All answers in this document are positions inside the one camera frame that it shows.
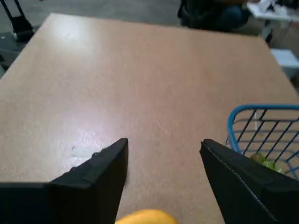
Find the person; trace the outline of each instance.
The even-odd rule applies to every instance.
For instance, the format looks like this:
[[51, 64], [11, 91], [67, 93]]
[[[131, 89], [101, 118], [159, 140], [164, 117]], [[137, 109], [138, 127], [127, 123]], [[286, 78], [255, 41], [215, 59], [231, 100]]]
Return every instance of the person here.
[[250, 12], [242, 9], [246, 2], [259, 0], [182, 0], [178, 16], [191, 28], [229, 32], [247, 23]]

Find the blue wire basket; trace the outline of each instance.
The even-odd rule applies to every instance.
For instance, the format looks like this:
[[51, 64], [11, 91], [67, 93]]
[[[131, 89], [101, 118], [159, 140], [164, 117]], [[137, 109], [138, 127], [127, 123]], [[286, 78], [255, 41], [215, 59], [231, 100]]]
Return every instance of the blue wire basket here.
[[227, 146], [250, 157], [261, 153], [299, 180], [299, 105], [242, 105], [228, 118]]

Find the yellow object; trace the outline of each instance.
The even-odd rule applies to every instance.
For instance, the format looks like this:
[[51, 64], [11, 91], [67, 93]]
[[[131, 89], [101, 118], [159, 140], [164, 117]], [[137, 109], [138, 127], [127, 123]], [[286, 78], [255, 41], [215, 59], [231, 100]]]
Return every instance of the yellow object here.
[[115, 224], [178, 224], [168, 213], [161, 210], [146, 209], [134, 212], [116, 221]]

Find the floor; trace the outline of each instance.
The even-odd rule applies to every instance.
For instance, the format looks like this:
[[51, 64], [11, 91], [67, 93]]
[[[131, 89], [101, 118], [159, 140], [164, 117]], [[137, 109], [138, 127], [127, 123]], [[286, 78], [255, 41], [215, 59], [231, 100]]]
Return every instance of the floor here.
[[[13, 15], [17, 15], [14, 1], [6, 0]], [[50, 13], [82, 15], [109, 18], [131, 22], [145, 22], [166, 26], [179, 26], [177, 10], [180, 0], [19, 0], [27, 19], [32, 25], [39, 25]], [[251, 18], [245, 27], [237, 32], [257, 35], [261, 22]], [[10, 21], [0, 7], [0, 33], [10, 31]], [[286, 35], [275, 30], [273, 48], [291, 49], [299, 57], [299, 29], [291, 26]]]

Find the tan table surface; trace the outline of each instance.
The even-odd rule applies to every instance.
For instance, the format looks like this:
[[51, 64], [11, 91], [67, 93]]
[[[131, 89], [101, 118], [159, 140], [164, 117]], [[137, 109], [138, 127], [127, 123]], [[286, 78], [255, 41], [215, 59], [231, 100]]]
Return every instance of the tan table surface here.
[[50, 181], [73, 146], [129, 138], [118, 218], [163, 209], [223, 223], [200, 142], [240, 104], [298, 103], [260, 38], [51, 15], [0, 80], [0, 181]]

